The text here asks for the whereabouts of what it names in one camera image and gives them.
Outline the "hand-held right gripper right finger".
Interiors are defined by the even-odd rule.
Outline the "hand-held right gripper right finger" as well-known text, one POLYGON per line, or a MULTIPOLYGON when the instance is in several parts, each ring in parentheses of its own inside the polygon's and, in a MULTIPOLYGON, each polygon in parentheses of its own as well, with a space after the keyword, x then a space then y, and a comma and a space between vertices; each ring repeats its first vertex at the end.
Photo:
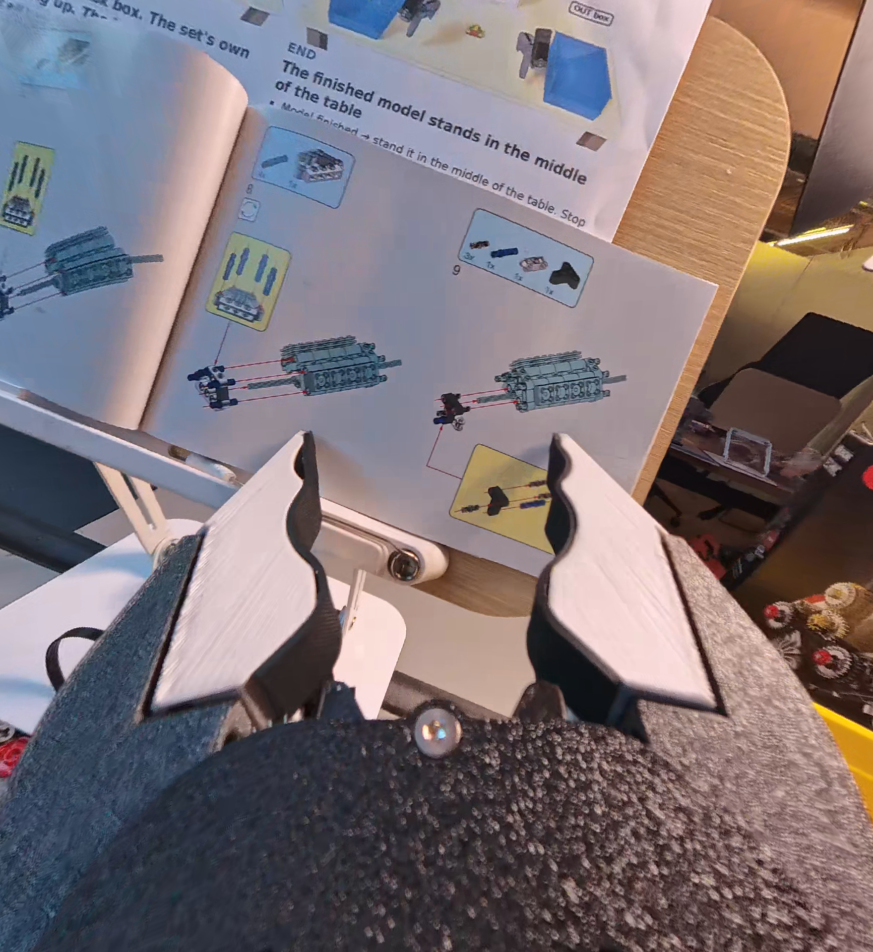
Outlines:
POLYGON ((638 728, 640 701, 721 712, 720 691, 666 533, 572 437, 553 435, 545 533, 527 651, 573 716, 638 728))

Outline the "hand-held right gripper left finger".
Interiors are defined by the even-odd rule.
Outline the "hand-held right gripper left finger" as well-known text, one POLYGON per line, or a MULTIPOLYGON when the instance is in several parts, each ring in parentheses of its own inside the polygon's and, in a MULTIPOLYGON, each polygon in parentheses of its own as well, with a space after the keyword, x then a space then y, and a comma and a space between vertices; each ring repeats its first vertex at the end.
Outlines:
POLYGON ((167 713, 239 701, 267 726, 316 705, 342 644, 310 432, 295 434, 201 530, 150 695, 167 713))

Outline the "building instruction booklet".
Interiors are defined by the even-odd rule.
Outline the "building instruction booklet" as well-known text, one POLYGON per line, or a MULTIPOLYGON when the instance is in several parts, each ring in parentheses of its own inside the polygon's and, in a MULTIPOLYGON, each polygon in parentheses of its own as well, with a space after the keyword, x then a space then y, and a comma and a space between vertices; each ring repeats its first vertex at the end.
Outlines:
POLYGON ((550 437, 631 492, 715 288, 204 53, 0 7, 0 380, 538 574, 550 437))

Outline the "grey desk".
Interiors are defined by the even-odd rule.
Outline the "grey desk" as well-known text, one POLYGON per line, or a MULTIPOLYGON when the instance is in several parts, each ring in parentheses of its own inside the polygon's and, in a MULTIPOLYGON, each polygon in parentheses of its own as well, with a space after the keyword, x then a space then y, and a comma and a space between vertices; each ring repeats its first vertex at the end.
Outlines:
MULTIPOLYGON (((0 719, 24 734, 53 697, 43 655, 54 637, 103 628, 145 581, 152 560, 127 533, 58 574, 0 550, 0 719)), ((371 580, 343 636, 334 675, 376 717, 395 674, 501 715, 531 679, 527 619, 466 611, 415 588, 371 580)))

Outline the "printed task sheet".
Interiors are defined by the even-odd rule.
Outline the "printed task sheet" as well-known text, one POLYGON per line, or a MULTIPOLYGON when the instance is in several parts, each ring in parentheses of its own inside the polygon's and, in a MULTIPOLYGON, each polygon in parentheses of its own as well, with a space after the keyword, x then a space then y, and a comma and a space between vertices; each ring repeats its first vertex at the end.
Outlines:
POLYGON ((29 81, 93 37, 208 54, 300 113, 612 240, 711 2, 0 2, 29 81))

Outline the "black toy set box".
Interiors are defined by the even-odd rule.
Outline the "black toy set box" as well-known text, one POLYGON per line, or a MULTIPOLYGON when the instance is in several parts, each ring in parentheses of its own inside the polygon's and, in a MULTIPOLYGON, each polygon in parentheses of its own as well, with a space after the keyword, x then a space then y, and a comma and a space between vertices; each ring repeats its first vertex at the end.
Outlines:
POLYGON ((844 436, 726 582, 812 699, 873 732, 873 436, 844 436))

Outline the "wooden stand board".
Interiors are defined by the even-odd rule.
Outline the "wooden stand board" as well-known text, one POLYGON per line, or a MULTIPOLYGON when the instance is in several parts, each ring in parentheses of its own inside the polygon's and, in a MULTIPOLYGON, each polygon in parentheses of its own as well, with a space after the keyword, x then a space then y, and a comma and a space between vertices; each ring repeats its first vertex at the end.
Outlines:
POLYGON ((708 16, 614 244, 717 285, 636 479, 642 503, 708 359, 786 168, 784 93, 758 47, 708 16))

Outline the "white light panel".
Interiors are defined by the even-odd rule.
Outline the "white light panel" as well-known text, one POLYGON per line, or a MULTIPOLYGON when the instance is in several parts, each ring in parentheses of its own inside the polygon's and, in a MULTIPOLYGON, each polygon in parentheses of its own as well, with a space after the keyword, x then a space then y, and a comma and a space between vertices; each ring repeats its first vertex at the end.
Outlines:
POLYGON ((873 1, 863 3, 791 231, 819 227, 873 196, 873 1))

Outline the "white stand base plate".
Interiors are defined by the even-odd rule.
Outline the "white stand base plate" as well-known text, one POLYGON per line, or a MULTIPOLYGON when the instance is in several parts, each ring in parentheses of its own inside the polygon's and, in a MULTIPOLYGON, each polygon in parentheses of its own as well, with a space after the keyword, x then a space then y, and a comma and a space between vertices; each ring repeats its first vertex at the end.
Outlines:
MULTIPOLYGON (((181 608, 173 608, 171 641, 158 676, 153 706, 175 709, 237 697, 252 677, 265 677, 274 660, 286 677, 266 713, 306 699, 321 680, 356 689, 361 712, 374 717, 406 638, 394 606, 375 596, 359 598, 357 620, 347 630, 338 610, 350 593, 329 581, 315 556, 296 556, 289 542, 252 547, 249 532, 200 527, 173 520, 174 529, 208 535, 181 608)), ((0 610, 0 719, 32 733, 54 694, 46 670, 52 641, 88 626, 115 621, 149 577, 152 565, 135 536, 107 547, 83 564, 0 610)))

